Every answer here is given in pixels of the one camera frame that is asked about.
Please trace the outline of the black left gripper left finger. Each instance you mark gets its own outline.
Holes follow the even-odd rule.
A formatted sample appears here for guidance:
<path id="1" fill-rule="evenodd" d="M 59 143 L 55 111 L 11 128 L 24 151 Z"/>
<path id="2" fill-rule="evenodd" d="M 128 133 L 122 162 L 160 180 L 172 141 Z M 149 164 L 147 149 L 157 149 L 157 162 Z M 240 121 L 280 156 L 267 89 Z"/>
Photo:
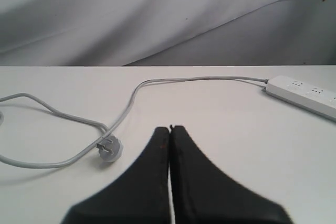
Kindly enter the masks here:
<path id="1" fill-rule="evenodd" d="M 169 137 L 157 127 L 133 164 L 106 188 L 72 206 L 63 223 L 171 223 Z"/>

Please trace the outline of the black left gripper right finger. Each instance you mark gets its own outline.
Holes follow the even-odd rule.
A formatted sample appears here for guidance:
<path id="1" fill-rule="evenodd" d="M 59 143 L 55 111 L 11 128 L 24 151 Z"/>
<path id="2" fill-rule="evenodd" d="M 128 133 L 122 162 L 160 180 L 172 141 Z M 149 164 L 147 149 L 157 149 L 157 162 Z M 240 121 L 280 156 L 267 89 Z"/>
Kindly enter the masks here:
<path id="1" fill-rule="evenodd" d="M 170 177 L 176 223 L 292 223 L 281 205 L 213 164 L 183 126 L 171 127 Z"/>

